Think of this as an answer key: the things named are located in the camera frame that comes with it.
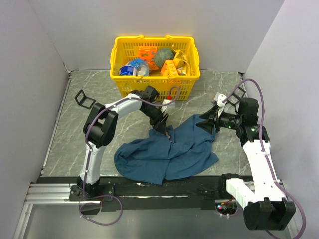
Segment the blue white can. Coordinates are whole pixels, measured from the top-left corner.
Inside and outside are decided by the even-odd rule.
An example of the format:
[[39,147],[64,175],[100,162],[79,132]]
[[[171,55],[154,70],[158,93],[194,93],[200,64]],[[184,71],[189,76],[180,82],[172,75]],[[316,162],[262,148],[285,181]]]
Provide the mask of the blue white can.
[[120,76],[148,76],[149,73],[148,63],[140,58],[128,62],[119,70]]

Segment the blue t-shirt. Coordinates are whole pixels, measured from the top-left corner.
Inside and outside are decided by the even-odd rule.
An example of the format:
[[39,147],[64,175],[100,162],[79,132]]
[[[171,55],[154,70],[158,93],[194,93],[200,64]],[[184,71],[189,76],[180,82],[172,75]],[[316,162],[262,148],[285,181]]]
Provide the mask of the blue t-shirt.
[[192,115],[177,128],[168,126],[173,143],[154,129],[147,138],[124,143],[114,155],[117,171],[125,178],[157,185],[205,171],[218,157],[212,152],[216,132],[197,127],[201,121],[199,115]]

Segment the orange cracker box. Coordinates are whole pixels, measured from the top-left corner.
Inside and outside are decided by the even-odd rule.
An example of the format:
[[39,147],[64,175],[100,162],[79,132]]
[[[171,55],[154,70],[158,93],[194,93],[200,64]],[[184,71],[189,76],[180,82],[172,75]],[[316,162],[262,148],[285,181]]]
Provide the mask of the orange cracker box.
[[178,76],[178,72],[177,69],[174,65],[174,62],[172,60],[166,60],[164,62],[164,65],[160,71],[160,74],[163,77],[168,77],[168,76],[172,76],[172,77],[176,77]]

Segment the orange snack box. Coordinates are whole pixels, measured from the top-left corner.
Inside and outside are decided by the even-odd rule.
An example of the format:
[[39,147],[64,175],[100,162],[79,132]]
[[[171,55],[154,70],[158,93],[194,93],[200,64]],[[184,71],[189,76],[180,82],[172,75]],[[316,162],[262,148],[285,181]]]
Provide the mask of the orange snack box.
[[139,58],[144,60],[150,70],[158,70],[158,66],[155,64],[155,55],[157,53],[157,47],[140,47],[139,48]]

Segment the black left stand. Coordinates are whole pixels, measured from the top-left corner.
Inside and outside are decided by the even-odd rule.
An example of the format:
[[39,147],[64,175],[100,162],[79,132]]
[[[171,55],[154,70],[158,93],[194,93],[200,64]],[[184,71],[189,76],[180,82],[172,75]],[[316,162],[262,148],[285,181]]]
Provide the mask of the black left stand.
[[74,97],[77,105],[85,108],[85,109],[91,109],[93,105],[96,103],[96,100],[93,98],[88,97],[83,89],[80,89],[79,92]]

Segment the orange leaf brooch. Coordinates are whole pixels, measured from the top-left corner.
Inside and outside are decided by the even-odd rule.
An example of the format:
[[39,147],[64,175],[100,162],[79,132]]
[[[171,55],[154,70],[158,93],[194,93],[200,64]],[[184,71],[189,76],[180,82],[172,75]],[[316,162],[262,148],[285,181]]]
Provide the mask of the orange leaf brooch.
[[173,140],[172,140],[171,136],[167,132],[166,132],[166,136],[169,139],[170,143],[173,143]]

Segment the green avocado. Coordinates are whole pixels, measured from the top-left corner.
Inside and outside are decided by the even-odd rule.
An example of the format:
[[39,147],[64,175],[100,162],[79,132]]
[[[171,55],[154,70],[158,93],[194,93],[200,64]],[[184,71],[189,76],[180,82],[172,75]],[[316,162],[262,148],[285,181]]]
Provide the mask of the green avocado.
[[175,53],[170,48],[161,48],[155,54],[155,64],[159,68],[162,68],[166,60],[172,60]]

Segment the black stand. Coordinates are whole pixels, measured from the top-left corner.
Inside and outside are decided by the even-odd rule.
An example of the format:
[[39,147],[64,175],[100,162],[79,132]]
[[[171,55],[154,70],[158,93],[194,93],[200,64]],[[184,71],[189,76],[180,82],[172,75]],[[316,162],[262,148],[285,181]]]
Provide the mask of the black stand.
[[246,96],[246,91],[242,86],[240,86],[231,94],[227,102],[233,106],[238,105],[244,96]]
[[88,97],[83,89],[80,89],[79,92],[74,97],[77,105],[85,108],[85,109],[91,109],[93,105],[96,103],[96,100],[93,98]]

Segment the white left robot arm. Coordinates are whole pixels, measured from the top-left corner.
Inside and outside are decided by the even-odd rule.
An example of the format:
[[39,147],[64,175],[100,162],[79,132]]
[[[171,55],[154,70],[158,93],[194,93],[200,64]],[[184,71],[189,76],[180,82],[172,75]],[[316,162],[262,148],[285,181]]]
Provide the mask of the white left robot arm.
[[114,138],[118,120],[122,117],[141,111],[150,119],[152,128],[162,134],[166,133],[166,104],[155,104],[158,91],[151,86],[145,90],[133,90],[124,98],[110,104],[96,103],[85,122],[86,156],[77,187],[87,200],[94,200],[99,195],[100,167],[106,146]]

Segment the black right stand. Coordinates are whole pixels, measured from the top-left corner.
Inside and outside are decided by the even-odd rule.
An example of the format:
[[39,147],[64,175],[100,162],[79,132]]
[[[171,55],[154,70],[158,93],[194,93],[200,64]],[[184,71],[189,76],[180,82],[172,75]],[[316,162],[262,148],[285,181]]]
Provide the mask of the black right stand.
[[233,106],[238,105],[244,96],[246,96],[246,91],[242,86],[240,86],[231,94],[227,102]]

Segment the yellow snack bag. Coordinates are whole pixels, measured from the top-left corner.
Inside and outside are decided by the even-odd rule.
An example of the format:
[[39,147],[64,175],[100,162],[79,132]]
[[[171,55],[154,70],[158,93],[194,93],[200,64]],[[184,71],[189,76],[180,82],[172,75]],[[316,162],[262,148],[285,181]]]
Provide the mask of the yellow snack bag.
[[177,73],[182,76],[191,75],[189,60],[186,57],[185,52],[179,49],[174,50],[173,52],[174,52],[174,58],[172,61],[177,70]]

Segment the yellow plastic basket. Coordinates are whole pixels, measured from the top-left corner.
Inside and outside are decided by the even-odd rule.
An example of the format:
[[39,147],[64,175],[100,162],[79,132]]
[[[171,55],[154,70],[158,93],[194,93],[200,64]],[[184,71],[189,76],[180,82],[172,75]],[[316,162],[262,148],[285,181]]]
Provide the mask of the yellow plastic basket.
[[[140,47],[157,47],[182,50],[189,60],[191,75],[176,77],[163,77],[158,70],[150,70],[148,76],[120,76],[119,70],[128,62],[139,58]],[[190,36],[170,36],[165,37],[145,37],[139,36],[119,36],[115,39],[114,47],[111,52],[110,77],[115,81],[121,95],[127,96],[133,90],[144,90],[147,86],[154,87],[159,92],[160,99],[166,96],[175,96],[180,93],[179,101],[187,100],[194,83],[199,79],[199,54],[195,46],[193,37]]]

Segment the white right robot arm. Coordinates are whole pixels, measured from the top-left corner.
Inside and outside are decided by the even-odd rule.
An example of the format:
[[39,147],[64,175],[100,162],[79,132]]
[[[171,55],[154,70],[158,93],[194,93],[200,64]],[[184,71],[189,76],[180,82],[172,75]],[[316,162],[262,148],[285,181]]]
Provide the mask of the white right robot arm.
[[218,93],[213,107],[200,115],[203,121],[197,126],[208,133],[218,132],[222,127],[236,131],[250,165],[254,189],[251,190],[238,174],[227,173],[219,179],[218,194],[225,199],[232,196],[239,203],[247,229],[282,231],[294,216],[296,206],[277,186],[279,181],[271,162],[270,139],[265,127],[258,124],[258,101],[240,99],[235,114],[224,111],[227,103],[226,96]]

